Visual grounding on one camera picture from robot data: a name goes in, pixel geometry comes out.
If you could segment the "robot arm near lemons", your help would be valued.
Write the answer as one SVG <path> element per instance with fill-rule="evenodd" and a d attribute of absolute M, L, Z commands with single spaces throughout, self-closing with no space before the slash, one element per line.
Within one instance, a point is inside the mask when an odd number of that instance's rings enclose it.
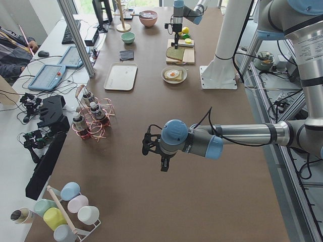
<path fill-rule="evenodd" d="M 207 10 L 209 0 L 200 0 L 192 9 L 185 5 L 184 1 L 174 1 L 172 32 L 174 32 L 174 48 L 178 49 L 179 33 L 182 32 L 183 19 L 186 18 L 195 25 L 199 25 Z"/>

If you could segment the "robot arm near bottles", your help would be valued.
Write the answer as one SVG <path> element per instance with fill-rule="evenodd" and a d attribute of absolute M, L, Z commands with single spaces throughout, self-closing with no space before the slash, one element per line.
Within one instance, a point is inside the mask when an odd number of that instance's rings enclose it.
<path fill-rule="evenodd" d="M 179 150 L 218 159 L 227 143 L 279 144 L 322 157 L 322 1 L 261 1 L 257 33 L 260 38 L 268 34 L 292 41 L 308 117 L 276 124 L 191 127 L 170 120 L 156 147 L 162 171 L 169 169 L 170 159 Z"/>

